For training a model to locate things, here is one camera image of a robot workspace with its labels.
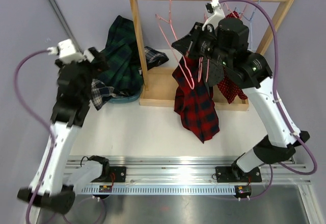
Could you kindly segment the pink hanger of green skirt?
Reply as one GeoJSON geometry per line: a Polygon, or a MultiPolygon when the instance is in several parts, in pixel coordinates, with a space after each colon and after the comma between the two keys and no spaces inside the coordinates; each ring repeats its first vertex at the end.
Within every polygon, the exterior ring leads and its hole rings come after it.
{"type": "Polygon", "coordinates": [[[175,41],[178,40],[177,35],[175,33],[175,30],[174,30],[174,27],[173,27],[173,22],[172,22],[172,0],[168,0],[168,1],[169,1],[168,19],[164,19],[158,14],[155,14],[155,18],[156,18],[158,27],[159,27],[159,29],[160,29],[166,43],[168,44],[168,46],[169,46],[175,60],[178,62],[178,67],[180,68],[186,82],[188,83],[189,88],[191,90],[193,90],[195,88],[195,82],[194,82],[192,73],[191,73],[189,67],[187,66],[185,56],[183,54],[181,55],[181,59],[183,60],[183,66],[182,66],[179,59],[177,58],[177,55],[175,53],[175,49],[172,47],[172,43],[167,38],[167,36],[166,36],[165,32],[163,31],[163,29],[161,27],[161,24],[160,24],[162,21],[167,23],[170,26],[170,30],[171,30],[171,32],[172,32],[172,34],[174,36],[175,41]]]}

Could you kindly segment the navy white plaid skirt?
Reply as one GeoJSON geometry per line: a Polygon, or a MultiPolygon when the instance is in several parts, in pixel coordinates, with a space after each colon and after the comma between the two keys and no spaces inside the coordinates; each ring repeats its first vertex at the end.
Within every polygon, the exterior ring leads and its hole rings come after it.
{"type": "Polygon", "coordinates": [[[98,77],[92,81],[92,103],[97,110],[100,110],[110,99],[117,97],[127,97],[113,87],[106,86],[98,77]]]}

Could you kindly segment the pink hanger pair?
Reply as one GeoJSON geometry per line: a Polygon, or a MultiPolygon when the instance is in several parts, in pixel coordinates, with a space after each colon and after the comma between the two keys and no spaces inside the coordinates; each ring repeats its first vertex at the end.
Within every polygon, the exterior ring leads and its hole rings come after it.
{"type": "MultiPolygon", "coordinates": [[[[220,0],[211,0],[211,2],[207,5],[208,7],[211,6],[211,8],[208,8],[207,12],[211,13],[212,15],[209,16],[208,18],[205,18],[205,22],[202,24],[200,29],[201,30],[200,34],[204,34],[205,31],[212,32],[214,31],[213,28],[216,28],[218,26],[218,22],[225,17],[224,12],[222,10],[221,4],[219,2],[220,0]]],[[[206,59],[205,56],[201,56],[199,58],[199,72],[198,72],[198,82],[201,81],[202,79],[202,73],[203,73],[203,63],[204,59],[206,59]]],[[[207,59],[208,64],[206,65],[207,71],[206,71],[206,80],[208,80],[208,72],[209,72],[209,62],[210,59],[207,59]]]]}

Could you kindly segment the green plaid skirt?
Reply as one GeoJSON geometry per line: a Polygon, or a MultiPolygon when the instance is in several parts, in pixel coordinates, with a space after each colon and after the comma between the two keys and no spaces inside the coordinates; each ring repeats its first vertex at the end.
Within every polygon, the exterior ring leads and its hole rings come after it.
{"type": "Polygon", "coordinates": [[[125,96],[133,96],[143,87],[139,73],[140,57],[133,21],[117,16],[111,25],[105,48],[101,51],[109,66],[98,79],[125,96]]]}

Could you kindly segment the red plaid skirt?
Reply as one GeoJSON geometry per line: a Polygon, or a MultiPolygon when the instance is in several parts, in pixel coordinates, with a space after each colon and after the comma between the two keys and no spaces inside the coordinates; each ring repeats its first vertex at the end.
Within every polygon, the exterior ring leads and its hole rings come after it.
{"type": "Polygon", "coordinates": [[[213,88],[207,89],[203,78],[198,79],[197,60],[181,58],[179,64],[172,73],[178,84],[174,112],[180,115],[182,126],[204,143],[220,131],[213,88]]]}

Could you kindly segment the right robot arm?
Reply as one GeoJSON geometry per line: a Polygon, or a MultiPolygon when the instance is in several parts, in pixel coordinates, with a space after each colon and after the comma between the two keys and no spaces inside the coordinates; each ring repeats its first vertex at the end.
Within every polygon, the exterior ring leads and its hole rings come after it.
{"type": "Polygon", "coordinates": [[[195,23],[172,47],[187,58],[206,58],[224,66],[227,77],[244,92],[258,113],[267,135],[231,165],[231,175],[243,181],[254,168],[289,160],[296,152],[299,136],[310,135],[295,125],[289,129],[290,116],[280,112],[281,101],[273,91],[272,71],[264,56],[248,50],[249,28],[237,18],[224,18],[217,27],[195,23]]]}

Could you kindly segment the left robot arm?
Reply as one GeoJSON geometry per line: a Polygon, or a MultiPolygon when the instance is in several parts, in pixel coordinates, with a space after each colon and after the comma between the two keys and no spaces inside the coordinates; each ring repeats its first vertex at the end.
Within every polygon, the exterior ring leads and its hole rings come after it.
{"type": "Polygon", "coordinates": [[[93,180],[104,182],[110,177],[109,160],[91,156],[83,166],[64,178],[72,145],[90,109],[92,81],[108,70],[103,54],[95,47],[88,51],[93,55],[93,61],[75,49],[67,51],[57,46],[45,51],[57,55],[55,65],[59,68],[58,91],[50,122],[44,121],[26,104],[18,88],[19,69],[15,70],[14,88],[19,102],[49,132],[48,143],[33,180],[17,194],[19,200],[28,204],[27,211],[38,207],[67,214],[82,188],[93,180]]]}

